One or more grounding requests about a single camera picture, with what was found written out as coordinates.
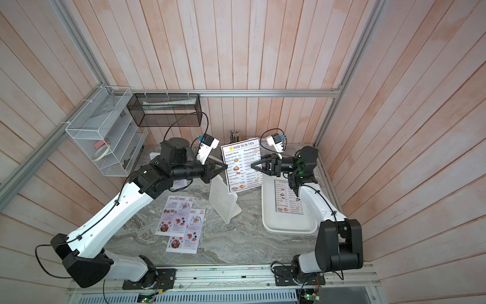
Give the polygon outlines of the red special menu sheet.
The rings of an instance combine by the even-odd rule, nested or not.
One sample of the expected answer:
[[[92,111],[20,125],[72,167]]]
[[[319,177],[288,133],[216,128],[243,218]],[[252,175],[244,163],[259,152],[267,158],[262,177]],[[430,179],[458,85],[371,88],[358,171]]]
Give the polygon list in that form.
[[[205,209],[192,209],[187,215],[175,218],[166,252],[196,254],[206,215]]]
[[[169,196],[155,234],[183,237],[189,223],[193,203],[193,197]]]

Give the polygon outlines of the white menu holder front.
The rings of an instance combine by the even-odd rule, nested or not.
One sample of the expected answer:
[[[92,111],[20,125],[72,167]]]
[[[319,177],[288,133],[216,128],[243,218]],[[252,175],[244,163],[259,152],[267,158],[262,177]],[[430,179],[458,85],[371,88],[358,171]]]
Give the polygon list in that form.
[[[238,143],[226,144],[224,146],[221,146],[221,151],[223,153],[230,153],[232,151],[239,151],[245,149],[259,150],[260,149],[259,139],[258,138],[247,139],[245,141],[240,141]]]

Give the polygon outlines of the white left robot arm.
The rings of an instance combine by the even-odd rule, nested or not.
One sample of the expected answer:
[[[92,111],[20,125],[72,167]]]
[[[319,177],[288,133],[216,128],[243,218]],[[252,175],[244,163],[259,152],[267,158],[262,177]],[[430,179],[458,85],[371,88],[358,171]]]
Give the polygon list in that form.
[[[182,138],[163,141],[160,154],[131,173],[109,204],[70,234],[57,234],[49,247],[61,258],[69,277],[81,288],[105,279],[152,287],[158,271],[149,258],[117,255],[106,251],[105,244],[139,210],[171,190],[175,181],[200,179],[207,184],[226,170],[224,163],[207,161],[218,145],[208,134],[199,137],[197,152]]]

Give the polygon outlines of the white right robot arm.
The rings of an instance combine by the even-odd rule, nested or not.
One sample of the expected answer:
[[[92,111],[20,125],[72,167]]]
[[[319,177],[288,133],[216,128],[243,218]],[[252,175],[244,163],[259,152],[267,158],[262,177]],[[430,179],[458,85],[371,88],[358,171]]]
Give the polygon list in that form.
[[[305,146],[293,157],[272,153],[251,164],[251,168],[267,176],[284,174],[290,189],[310,207],[319,224],[314,251],[296,255],[292,261],[292,277],[298,284],[306,284],[326,272],[343,279],[344,271],[360,269],[364,264],[361,224],[340,213],[318,189],[314,175],[317,160],[318,150]]]

